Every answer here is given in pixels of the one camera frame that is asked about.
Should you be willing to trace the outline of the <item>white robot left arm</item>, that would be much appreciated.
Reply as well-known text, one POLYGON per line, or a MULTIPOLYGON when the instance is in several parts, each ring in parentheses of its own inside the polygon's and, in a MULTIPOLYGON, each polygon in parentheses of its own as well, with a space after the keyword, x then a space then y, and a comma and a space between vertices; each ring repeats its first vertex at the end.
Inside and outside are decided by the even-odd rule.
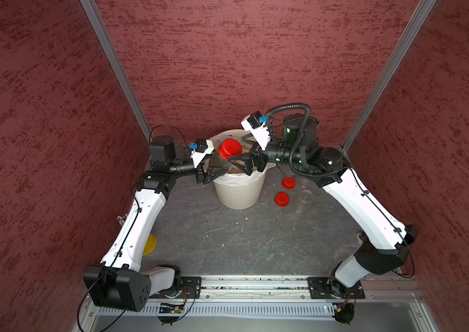
POLYGON ((157 266, 140 272, 151 229, 178 178, 193 176, 197 183, 209 184, 231 167, 228 154, 211 140, 198 139, 180 147, 171 136, 150 142, 150 166, 132 188, 133 203, 122 229, 100 265, 89 266, 84 274, 97 307, 139 312, 152 295, 180 292, 179 267, 157 266))

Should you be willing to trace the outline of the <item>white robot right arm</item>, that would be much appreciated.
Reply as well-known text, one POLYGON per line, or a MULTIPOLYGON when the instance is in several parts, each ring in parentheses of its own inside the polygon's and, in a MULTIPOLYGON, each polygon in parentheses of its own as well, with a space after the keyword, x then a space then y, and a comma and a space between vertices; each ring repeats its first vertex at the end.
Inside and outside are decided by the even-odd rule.
POLYGON ((332 271, 327 284, 335 297, 345 297, 369 274, 383 275, 401 268, 410 257, 410 246, 418 231, 395 219, 364 188, 351 163, 337 149, 319 145, 317 121, 300 113, 285 117, 282 138, 271 138, 271 121, 255 112, 241 122, 255 142, 251 149, 230 158, 250 174, 269 163, 288 165, 299 177, 313 181, 330 194, 362 229, 360 247, 332 271))

